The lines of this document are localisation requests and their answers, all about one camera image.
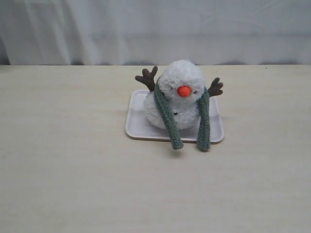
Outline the white plush snowman toy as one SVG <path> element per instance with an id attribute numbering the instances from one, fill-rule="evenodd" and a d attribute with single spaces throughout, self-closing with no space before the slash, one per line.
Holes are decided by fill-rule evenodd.
<path id="1" fill-rule="evenodd" d="M 141 75 L 135 76 L 135 80 L 144 84 L 149 90 L 143 104 L 144 114 L 148 121 L 158 128 L 164 129 L 165 124 L 156 106 L 157 87 L 164 95 L 179 130 L 190 128 L 199 120 L 198 101 L 205 91 L 212 97 L 223 93 L 224 84 L 220 82 L 220 78 L 214 78 L 210 86 L 206 87 L 204 74 L 189 60 L 170 63 L 155 80 L 157 71 L 157 66 L 151 71 L 144 68 Z"/>

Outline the green knitted scarf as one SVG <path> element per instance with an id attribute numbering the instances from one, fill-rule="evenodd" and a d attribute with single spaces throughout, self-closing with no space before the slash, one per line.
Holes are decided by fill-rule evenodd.
<path id="1" fill-rule="evenodd" d="M 200 113 L 200 125 L 198 128 L 196 144 L 200 151 L 207 152 L 210 149 L 210 117 L 209 117 L 209 98 L 210 94 L 205 87 L 204 92 L 196 101 Z M 164 93 L 160 90 L 159 83 L 155 83 L 154 88 L 154 101 L 157 110 L 164 122 L 165 129 L 169 135 L 169 139 L 174 150 L 180 150 L 184 147 L 181 140 L 179 130 L 177 129 L 177 123 L 173 117 L 172 108 L 169 106 L 169 102 Z"/>

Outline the white rectangular plastic tray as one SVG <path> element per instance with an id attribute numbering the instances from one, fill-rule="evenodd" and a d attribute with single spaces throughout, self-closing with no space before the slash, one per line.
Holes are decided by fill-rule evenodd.
<path id="1" fill-rule="evenodd" d="M 135 140 L 170 142 L 167 131 L 153 126 L 144 114 L 143 102 L 148 94 L 148 89 L 138 89 L 132 93 L 125 122 L 125 132 Z M 224 139 L 225 132 L 216 97 L 209 98 L 209 119 L 210 141 L 211 144 L 217 144 Z"/>

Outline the white backdrop curtain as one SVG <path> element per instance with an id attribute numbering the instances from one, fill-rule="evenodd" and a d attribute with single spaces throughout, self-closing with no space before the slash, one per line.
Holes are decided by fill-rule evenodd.
<path id="1" fill-rule="evenodd" d="M 310 64 L 308 0 L 3 0 L 3 65 Z"/>

